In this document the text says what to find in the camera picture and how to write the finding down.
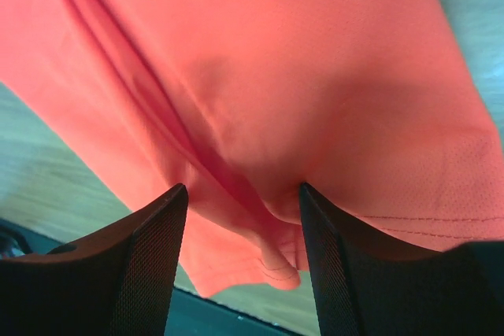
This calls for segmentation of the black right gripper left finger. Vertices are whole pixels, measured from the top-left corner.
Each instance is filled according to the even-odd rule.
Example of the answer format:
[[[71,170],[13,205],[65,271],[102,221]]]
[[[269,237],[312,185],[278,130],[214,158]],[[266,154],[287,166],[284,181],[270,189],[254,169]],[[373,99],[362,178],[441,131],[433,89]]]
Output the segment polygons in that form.
[[[162,335],[187,217],[177,184],[87,236],[1,262],[3,335]]]

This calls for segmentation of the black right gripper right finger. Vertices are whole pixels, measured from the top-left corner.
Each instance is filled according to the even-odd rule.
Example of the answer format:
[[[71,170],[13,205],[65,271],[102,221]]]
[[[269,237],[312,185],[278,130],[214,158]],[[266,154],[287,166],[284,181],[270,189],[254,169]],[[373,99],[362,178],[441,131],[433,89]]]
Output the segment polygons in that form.
[[[307,183],[298,195],[323,335],[502,334],[502,242],[436,252],[368,225]]]

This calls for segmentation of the orange t-shirt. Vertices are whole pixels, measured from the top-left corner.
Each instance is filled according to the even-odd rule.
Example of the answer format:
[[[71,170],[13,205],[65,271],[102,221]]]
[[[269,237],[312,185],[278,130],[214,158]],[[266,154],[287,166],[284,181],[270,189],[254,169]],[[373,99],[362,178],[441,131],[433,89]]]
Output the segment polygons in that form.
[[[503,236],[503,154],[439,0],[1,0],[1,79],[130,209],[171,186],[199,294],[298,287],[309,183],[443,251]]]

